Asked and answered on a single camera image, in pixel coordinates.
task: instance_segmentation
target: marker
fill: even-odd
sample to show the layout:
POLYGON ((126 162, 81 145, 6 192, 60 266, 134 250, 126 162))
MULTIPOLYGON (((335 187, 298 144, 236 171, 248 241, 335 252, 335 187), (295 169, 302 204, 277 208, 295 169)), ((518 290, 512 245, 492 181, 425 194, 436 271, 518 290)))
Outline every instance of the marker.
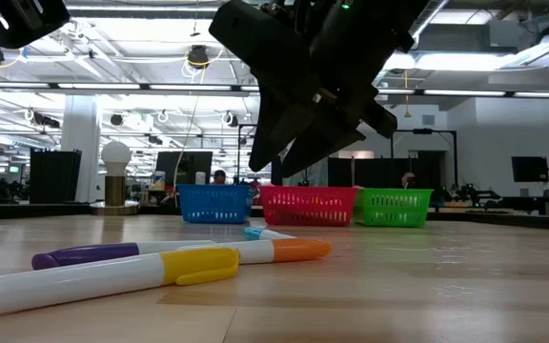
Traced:
POLYGON ((247 240, 295 238, 292 235, 274 232, 272 230, 260 229, 260 228, 243 229, 243 237, 247 238, 247 240))
POLYGON ((213 244, 211 240, 97 244, 86 247, 62 249, 56 252, 38 253, 30 262, 36 271, 48 268, 105 261, 113 258, 136 256, 156 252, 174 252, 187 245, 213 244))
POLYGON ((79 266, 0 276, 0 314, 171 284, 192 285, 236 275, 238 251, 150 253, 79 266))
POLYGON ((315 239, 293 238, 182 247, 179 251, 204 248, 237 249, 240 264, 253 264, 308 261, 328 255, 332 245, 315 239))

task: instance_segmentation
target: red basket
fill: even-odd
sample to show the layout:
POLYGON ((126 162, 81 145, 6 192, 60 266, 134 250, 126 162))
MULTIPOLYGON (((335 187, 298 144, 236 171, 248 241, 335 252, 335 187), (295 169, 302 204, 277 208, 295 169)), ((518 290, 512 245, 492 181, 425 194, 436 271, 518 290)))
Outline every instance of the red basket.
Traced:
POLYGON ((357 189, 277 187, 261 189, 264 218, 271 225, 347 226, 357 189))

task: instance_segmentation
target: table surface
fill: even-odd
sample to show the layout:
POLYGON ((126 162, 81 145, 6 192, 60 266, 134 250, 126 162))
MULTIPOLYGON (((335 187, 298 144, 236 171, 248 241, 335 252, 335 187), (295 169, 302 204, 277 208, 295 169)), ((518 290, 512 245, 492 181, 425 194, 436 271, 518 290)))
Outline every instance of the table surface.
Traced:
MULTIPOLYGON (((252 219, 252 225, 264 225, 252 219)), ((95 243, 242 240, 179 216, 0 220, 0 274, 95 243)), ((333 242, 322 260, 242 266, 230 280, 0 316, 0 342, 549 342, 549 231, 278 227, 333 242)))

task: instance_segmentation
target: blue basket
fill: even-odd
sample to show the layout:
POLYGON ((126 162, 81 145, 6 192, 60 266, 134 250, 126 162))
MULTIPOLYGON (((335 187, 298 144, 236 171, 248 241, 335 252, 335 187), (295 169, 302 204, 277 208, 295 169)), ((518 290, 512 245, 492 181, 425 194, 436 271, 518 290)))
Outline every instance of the blue basket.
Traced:
POLYGON ((252 213, 249 186, 179 185, 183 220, 190 223, 243 224, 252 213))

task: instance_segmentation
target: plastic basket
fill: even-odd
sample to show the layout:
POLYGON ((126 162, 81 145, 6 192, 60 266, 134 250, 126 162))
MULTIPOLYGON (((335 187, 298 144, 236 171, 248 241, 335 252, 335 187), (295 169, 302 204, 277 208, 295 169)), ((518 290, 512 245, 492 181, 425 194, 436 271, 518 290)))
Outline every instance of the plastic basket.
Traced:
POLYGON ((425 225, 432 190, 361 189, 354 220, 367 226, 416 227, 425 225))
POLYGON ((253 193, 249 186, 179 185, 183 220, 242 224, 251 215, 253 193))
POLYGON ((260 188, 264 219, 271 225, 347 226, 356 192, 335 187, 260 188))

